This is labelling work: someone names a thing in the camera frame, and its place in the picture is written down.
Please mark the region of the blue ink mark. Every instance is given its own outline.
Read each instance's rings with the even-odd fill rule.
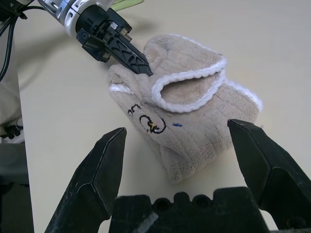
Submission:
[[[178,123],[174,123],[173,126],[176,126],[176,127],[183,127],[181,124],[178,124]]]

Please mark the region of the white table surface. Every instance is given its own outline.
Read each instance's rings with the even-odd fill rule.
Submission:
[[[311,1],[145,0],[119,12],[139,49],[154,35],[178,33],[221,52],[228,78],[258,94],[257,125],[311,177]],[[95,61],[49,14],[27,12],[15,31],[35,233],[44,232],[73,172],[105,133],[128,131],[119,195],[154,201],[186,191],[212,197],[245,185],[229,150],[178,185],[165,172],[107,91],[108,65]],[[271,229],[275,225],[267,214]],[[100,232],[108,232],[109,221]]]

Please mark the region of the beige plush fabric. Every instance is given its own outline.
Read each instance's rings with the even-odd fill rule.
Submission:
[[[160,35],[144,53],[154,75],[114,65],[109,91],[178,183],[231,146],[228,119],[254,122],[262,103],[226,78],[223,55],[198,42]]]

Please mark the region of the green object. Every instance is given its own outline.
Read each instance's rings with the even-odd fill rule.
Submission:
[[[137,4],[142,3],[143,0],[115,0],[115,2],[112,4],[111,8],[114,11],[123,10],[125,8],[135,6]]]

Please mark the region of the white crochet edge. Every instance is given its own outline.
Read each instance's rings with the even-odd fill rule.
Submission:
[[[169,34],[169,35],[181,37],[184,40],[188,40],[202,47],[203,49],[216,52],[190,38],[187,38],[181,35],[176,35],[176,34]],[[221,60],[217,62],[216,64],[213,64],[210,67],[206,67],[206,68],[199,69],[199,70],[190,70],[187,72],[165,75],[162,78],[159,78],[152,87],[151,97],[152,97],[153,102],[155,102],[159,107],[167,111],[176,112],[176,113],[189,113],[189,112],[199,109],[200,107],[204,106],[213,97],[213,95],[218,91],[218,88],[224,83],[225,81],[224,67],[226,66],[226,64],[227,64],[226,58],[223,55],[221,55]],[[219,77],[217,78],[217,80],[214,81],[214,83],[208,89],[208,91],[195,103],[191,103],[191,104],[170,103],[170,102],[166,102],[161,96],[161,91],[163,87],[170,83],[179,82],[179,81],[188,80],[188,79],[194,79],[194,78],[199,79],[202,77],[214,75],[215,73],[220,72],[220,71],[221,73]]]
[[[246,95],[251,101],[253,101],[257,105],[260,112],[263,110],[263,103],[254,92],[227,78],[225,79],[225,84]]]
[[[169,35],[181,37],[185,40],[188,40],[194,44],[201,46],[202,48],[204,48],[206,50],[216,52],[216,51],[200,44],[199,42],[192,40],[190,38],[187,38],[185,36],[181,36],[181,35],[177,35],[177,34],[169,34]],[[156,81],[155,85],[152,87],[152,99],[155,103],[157,103],[159,105],[159,107],[162,107],[165,110],[168,110],[171,112],[178,112],[178,113],[191,112],[191,111],[197,110],[200,107],[202,107],[203,105],[205,105],[213,97],[213,95],[218,91],[219,87],[225,83],[228,86],[231,86],[232,88],[241,92],[242,94],[245,94],[251,101],[253,101],[256,104],[259,111],[261,112],[263,110],[263,103],[262,103],[261,99],[259,99],[259,97],[255,93],[250,91],[249,89],[243,87],[242,85],[240,85],[238,83],[235,83],[235,82],[227,79],[225,76],[225,70],[224,70],[225,65],[226,65],[226,59],[222,55],[221,61],[212,65],[211,67],[200,69],[200,70],[195,70],[195,71],[191,70],[191,71],[177,73],[177,74],[165,75],[162,78],[158,79]],[[219,71],[221,71],[219,77],[213,82],[212,86],[208,89],[208,91],[204,94],[204,96],[195,103],[192,103],[192,104],[174,104],[174,103],[166,102],[161,97],[161,90],[163,89],[163,87],[165,85],[167,85],[169,83],[183,81],[186,79],[207,77],[207,76],[213,75]],[[122,92],[122,93],[127,93],[130,95],[134,94],[128,86],[123,85],[123,84],[111,84],[109,87],[109,91]]]
[[[128,86],[123,85],[123,84],[111,84],[109,86],[109,91],[117,91],[117,92],[127,93],[130,95],[134,94],[134,92]]]

